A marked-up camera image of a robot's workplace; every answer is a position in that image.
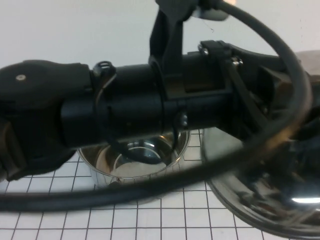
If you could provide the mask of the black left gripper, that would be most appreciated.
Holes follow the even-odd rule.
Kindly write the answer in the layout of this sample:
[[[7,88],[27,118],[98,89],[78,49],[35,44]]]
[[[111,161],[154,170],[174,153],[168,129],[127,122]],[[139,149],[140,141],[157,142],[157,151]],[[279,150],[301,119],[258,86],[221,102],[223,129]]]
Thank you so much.
[[[169,59],[163,74],[163,129],[220,127],[237,134],[244,147],[282,145],[281,120],[267,119],[251,98],[236,63],[256,74],[259,67],[284,72],[279,56],[256,53],[223,41],[202,41],[199,51]]]

